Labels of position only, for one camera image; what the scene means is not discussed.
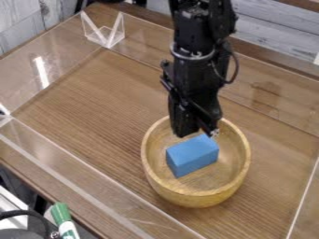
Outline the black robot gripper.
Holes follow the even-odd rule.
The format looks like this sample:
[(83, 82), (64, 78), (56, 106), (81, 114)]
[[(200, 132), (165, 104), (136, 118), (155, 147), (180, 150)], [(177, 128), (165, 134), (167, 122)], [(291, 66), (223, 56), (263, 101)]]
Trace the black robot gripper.
[(168, 91), (172, 132), (183, 138), (201, 130), (208, 137), (216, 137), (223, 116), (217, 100), (223, 81), (216, 74), (215, 53), (171, 53), (173, 60), (160, 63), (160, 83)]

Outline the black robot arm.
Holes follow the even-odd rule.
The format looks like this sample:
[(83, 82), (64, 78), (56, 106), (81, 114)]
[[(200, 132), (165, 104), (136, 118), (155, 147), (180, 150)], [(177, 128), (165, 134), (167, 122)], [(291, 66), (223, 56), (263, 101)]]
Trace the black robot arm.
[(168, 0), (173, 20), (173, 59), (160, 62), (160, 83), (168, 91), (172, 132), (213, 136), (223, 117), (217, 92), (235, 81), (228, 66), (237, 62), (228, 41), (237, 16), (231, 0)]

